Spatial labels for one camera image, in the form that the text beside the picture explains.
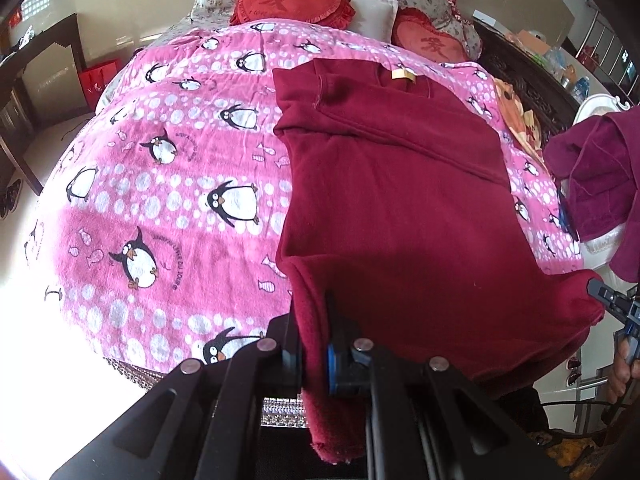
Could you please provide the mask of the person's right hand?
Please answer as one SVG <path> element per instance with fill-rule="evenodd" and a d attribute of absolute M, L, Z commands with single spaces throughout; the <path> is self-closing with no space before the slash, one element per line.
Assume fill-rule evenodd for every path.
<path fill-rule="evenodd" d="M 625 395 L 628 382 L 631 379 L 639 379 L 639 361 L 628 364 L 626 359 L 629 354 L 629 341 L 622 339 L 614 354 L 612 368 L 608 372 L 606 383 L 606 398 L 614 404 Z"/>

